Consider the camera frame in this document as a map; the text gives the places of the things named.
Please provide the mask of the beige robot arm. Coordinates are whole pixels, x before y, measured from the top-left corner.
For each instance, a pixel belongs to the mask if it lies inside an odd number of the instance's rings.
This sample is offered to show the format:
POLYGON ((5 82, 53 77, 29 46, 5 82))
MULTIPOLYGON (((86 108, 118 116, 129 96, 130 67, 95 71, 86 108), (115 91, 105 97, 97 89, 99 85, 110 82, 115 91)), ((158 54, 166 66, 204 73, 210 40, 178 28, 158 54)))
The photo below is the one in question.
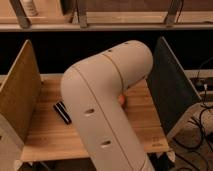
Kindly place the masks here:
POLYGON ((154 171, 118 97, 146 78, 150 49, 127 41, 70 66, 61 95, 97 171, 154 171))

